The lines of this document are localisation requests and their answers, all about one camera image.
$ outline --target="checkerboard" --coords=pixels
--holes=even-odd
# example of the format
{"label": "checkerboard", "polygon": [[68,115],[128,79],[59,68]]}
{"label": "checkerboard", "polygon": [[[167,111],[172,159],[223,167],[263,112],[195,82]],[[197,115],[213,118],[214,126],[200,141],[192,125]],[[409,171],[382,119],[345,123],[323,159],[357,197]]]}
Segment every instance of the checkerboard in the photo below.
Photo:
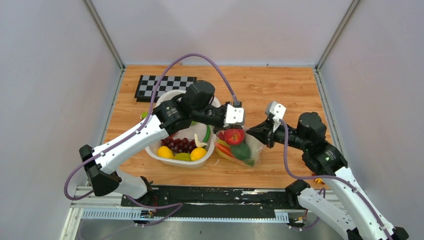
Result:
{"label": "checkerboard", "polygon": [[[153,93],[153,87],[158,83],[160,76],[141,75],[138,86],[135,91],[134,98],[137,102],[150,102]],[[164,76],[160,82],[160,86],[156,92],[154,102],[156,102],[162,94],[170,90],[187,90],[187,87],[197,81],[195,76]]]}

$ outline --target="wooden table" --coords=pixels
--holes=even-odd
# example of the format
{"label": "wooden table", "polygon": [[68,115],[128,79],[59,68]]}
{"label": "wooden table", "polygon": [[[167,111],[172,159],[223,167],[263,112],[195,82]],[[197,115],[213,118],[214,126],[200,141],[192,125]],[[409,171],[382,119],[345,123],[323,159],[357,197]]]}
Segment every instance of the wooden table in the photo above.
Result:
{"label": "wooden table", "polygon": [[[148,65],[127,67],[108,126],[106,142],[136,125],[142,112],[147,112],[149,104],[136,102],[134,98],[140,75],[160,75],[165,68]],[[325,122],[312,68],[223,66],[221,70],[243,103],[247,127],[256,126],[266,119],[265,109],[272,101],[287,108],[284,120],[293,127],[296,127],[303,112],[317,112]],[[221,103],[231,100],[226,85],[211,66],[177,65],[167,75],[194,76],[198,80],[206,80],[215,86],[215,96]],[[289,148],[289,167],[298,176],[310,176],[312,172],[304,165],[301,155],[300,150]],[[151,158],[143,150],[122,164],[120,169],[134,176],[145,176],[155,185],[284,188],[294,181],[284,170],[281,144],[276,144],[272,149],[265,148],[261,153],[261,163],[255,167],[222,159],[214,152],[202,168],[181,168]],[[313,181],[309,183],[314,188],[322,187]]]}

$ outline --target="floor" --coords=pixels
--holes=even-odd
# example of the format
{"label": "floor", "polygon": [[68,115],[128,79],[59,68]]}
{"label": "floor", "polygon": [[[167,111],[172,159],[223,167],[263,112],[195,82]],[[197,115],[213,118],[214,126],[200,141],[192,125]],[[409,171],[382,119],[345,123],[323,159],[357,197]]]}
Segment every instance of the floor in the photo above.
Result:
{"label": "floor", "polygon": [[[316,219],[308,214],[308,222]],[[130,220],[82,220],[75,240],[101,239],[124,227],[133,226]],[[228,223],[165,221],[161,224],[129,227],[108,240],[342,240],[329,225],[319,221],[312,229],[294,231],[283,223]]]}
{"label": "floor", "polygon": [[[166,66],[130,65],[125,71],[122,85],[112,113],[105,141],[116,138],[140,121],[142,112],[149,108],[146,102],[134,98],[140,75],[160,75]],[[246,111],[246,127],[253,127],[266,119],[268,103],[277,101],[286,108],[284,120],[293,127],[303,112],[317,112],[324,122],[325,115],[312,68],[309,67],[240,67],[223,66],[237,98]],[[230,93],[220,76],[211,66],[173,67],[167,75],[194,76],[215,86],[215,96],[221,103],[231,100]],[[290,148],[289,167],[299,176],[310,176],[312,172],[302,161],[302,152]],[[141,151],[127,160],[120,169],[134,176],[145,176],[156,185],[216,186],[284,188],[294,180],[287,175],[283,165],[283,146],[265,148],[261,163],[255,167],[240,165],[220,159],[214,153],[205,166],[187,169],[165,165]],[[310,182],[314,188],[322,185]]]}

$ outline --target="green avocado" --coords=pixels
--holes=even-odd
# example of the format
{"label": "green avocado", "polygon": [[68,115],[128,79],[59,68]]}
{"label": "green avocado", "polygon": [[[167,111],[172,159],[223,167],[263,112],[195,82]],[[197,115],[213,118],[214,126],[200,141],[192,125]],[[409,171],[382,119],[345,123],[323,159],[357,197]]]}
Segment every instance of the green avocado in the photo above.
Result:
{"label": "green avocado", "polygon": [[244,161],[251,158],[251,149],[245,142],[242,142],[239,145],[231,145],[229,149],[238,160]]}

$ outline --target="plastic bag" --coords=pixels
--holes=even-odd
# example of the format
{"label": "plastic bag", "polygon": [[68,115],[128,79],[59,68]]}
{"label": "plastic bag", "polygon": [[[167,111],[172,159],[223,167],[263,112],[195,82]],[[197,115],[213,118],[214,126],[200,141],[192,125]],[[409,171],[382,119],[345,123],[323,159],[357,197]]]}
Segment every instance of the plastic bag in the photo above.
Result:
{"label": "plastic bag", "polygon": [[259,164],[260,153],[265,147],[247,134],[246,129],[237,128],[219,131],[214,143],[215,150],[221,157],[251,167]]}

